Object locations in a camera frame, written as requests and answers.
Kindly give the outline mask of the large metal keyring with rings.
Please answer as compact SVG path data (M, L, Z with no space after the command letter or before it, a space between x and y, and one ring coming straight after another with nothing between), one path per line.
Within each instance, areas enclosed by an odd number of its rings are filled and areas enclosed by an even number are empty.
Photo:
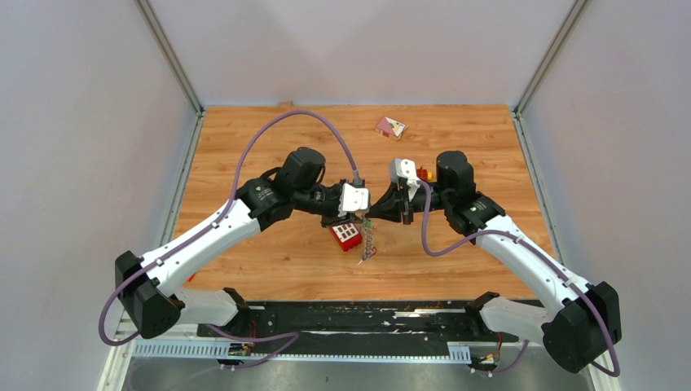
M364 218L360 225L360 230L363 237L363 253L359 263L363 263L370 260L376 254L373 221L369 218Z

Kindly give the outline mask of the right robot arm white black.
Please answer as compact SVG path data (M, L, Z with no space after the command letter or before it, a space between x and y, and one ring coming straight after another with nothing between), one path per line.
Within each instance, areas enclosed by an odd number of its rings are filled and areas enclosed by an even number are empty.
M460 151L436 159L436 177L424 180L415 163L395 158L390 186L370 207L369 218L412 223L422 215L425 253L441 257L472 243L507 266L537 297L538 306L486 292L471 302L465 318L476 340L508 333L541 344L562 369L577 373L592 365L618 377L615 344L622 339L619 295L605 281L591 283L538 246L508 213L477 189L473 166Z

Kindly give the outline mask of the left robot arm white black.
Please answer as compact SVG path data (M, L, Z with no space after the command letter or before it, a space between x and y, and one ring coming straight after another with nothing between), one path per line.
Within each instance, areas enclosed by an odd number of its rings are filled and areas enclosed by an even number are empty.
M324 227L357 222L370 207L362 180L323 185L325 158L308 147L290 152L280 167L248 180L217 211L177 239L143 255L116 258L118 301L136 335L158 337L178 324L213 324L229 336L249 328L235 290L184 290L189 277L232 246L288 219L294 211L317 215Z

